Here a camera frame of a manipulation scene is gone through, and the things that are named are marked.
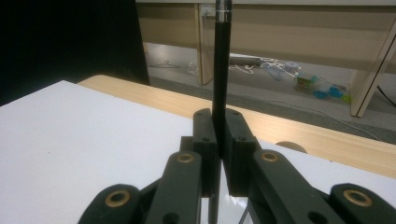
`wooden desk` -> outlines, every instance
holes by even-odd
[[[95,76],[79,85],[190,119],[195,111],[211,107],[211,102],[204,99],[114,77]],[[395,145],[235,106],[228,107],[241,112],[253,134],[261,140],[270,143],[291,141],[304,147],[311,155],[396,178]]]

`floor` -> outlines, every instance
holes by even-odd
[[[198,82],[196,49],[148,44],[146,56],[152,86],[212,98],[213,83]],[[346,88],[348,94],[352,70],[297,64],[301,67],[299,72],[323,77]],[[396,101],[395,84],[396,75],[386,74],[379,85],[393,101]],[[336,97],[319,99],[312,91],[297,87],[295,78],[287,73],[271,67],[250,71],[230,65],[227,104],[396,144],[396,108],[379,91],[375,92],[364,116],[356,118],[350,116],[349,103]]]

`black cylindrical pole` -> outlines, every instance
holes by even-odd
[[[221,158],[225,141],[225,105],[227,98],[228,64],[230,60],[232,10],[232,0],[216,1],[212,119],[218,141],[219,156]],[[218,222],[219,181],[220,172],[218,173],[218,183],[216,185],[215,194],[209,199],[209,224],[216,224]]]

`black mechanical link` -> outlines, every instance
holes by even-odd
[[[378,195],[361,186],[333,186],[329,204],[346,223],[396,223],[395,209]]]
[[[143,218],[142,220],[146,220],[147,215],[149,213],[149,209],[152,204],[152,200],[154,198],[155,192],[157,191],[158,185],[160,184],[161,179],[158,179],[145,188],[140,190],[140,195],[141,195],[141,206],[142,206],[142,212],[143,212]]]
[[[108,187],[93,199],[79,224],[140,223],[143,215],[140,201],[140,192],[133,186]]]
[[[200,223],[201,156],[180,151],[169,157],[146,224]]]
[[[278,223],[345,223],[282,154],[256,151],[250,164]]]
[[[234,197],[247,197],[250,185],[248,163],[258,149],[258,142],[241,113],[231,109],[226,109],[225,113],[225,150],[222,160],[228,191]]]
[[[193,116],[192,150],[201,155],[202,196],[209,198],[208,223],[218,222],[221,160],[210,109],[202,109]]]

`cable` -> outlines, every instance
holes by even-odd
[[[249,96],[249,95],[234,94],[234,93],[232,93],[232,92],[230,92],[230,94],[239,95],[239,96],[244,96],[244,97],[251,98],[251,99],[254,99],[254,100],[258,100],[258,101],[262,101],[262,102],[265,102],[265,103],[273,103],[273,104],[288,105],[288,106],[291,106],[291,107],[300,108],[300,109],[302,109],[302,110],[314,111],[314,112],[317,112],[317,113],[319,113],[319,114],[322,114],[322,115],[324,115],[324,116],[326,116],[326,117],[328,117],[328,118],[330,118],[330,119],[333,119],[333,120],[335,120],[335,121],[338,121],[338,122],[340,122],[340,123],[346,125],[346,126],[349,127],[349,128],[352,128],[352,129],[358,130],[358,131],[360,131],[360,132],[366,133],[366,134],[372,136],[375,140],[378,140],[378,141],[380,141],[380,142],[383,142],[380,138],[378,138],[377,136],[373,135],[372,133],[369,133],[369,132],[367,132],[367,131],[364,131],[363,129],[360,129],[360,128],[355,127],[355,126],[353,126],[353,125],[350,125],[350,124],[348,124],[348,123],[345,123],[345,122],[341,121],[340,119],[336,119],[336,118],[334,118],[334,117],[332,117],[332,116],[330,116],[330,115],[328,115],[328,114],[326,114],[325,112],[320,111],[320,110],[311,109],[311,108],[306,108],[306,107],[302,107],[302,106],[298,106],[298,105],[292,105],[292,104],[289,104],[289,103],[286,103],[286,102],[282,102],[282,101],[263,100],[263,99],[259,99],[259,98],[256,98],[256,97],[253,97],[253,96]]]
[[[387,98],[387,100],[388,100],[393,106],[396,107],[396,104],[388,98],[388,96],[382,91],[382,89],[381,89],[379,86],[376,86],[376,88],[382,93],[382,95],[385,96],[385,98]]]
[[[254,72],[253,72],[253,70],[251,70],[251,69],[253,69],[255,67],[255,65],[253,65],[253,66],[251,66],[251,67],[249,67],[248,65],[245,65],[245,70],[243,70],[242,68],[240,68],[239,66],[238,66],[238,64],[235,64],[234,65],[234,67],[228,67],[228,69],[230,69],[230,70],[233,70],[234,68],[237,68],[239,71],[241,71],[241,72],[243,72],[243,73],[246,73],[246,74],[254,74]]]

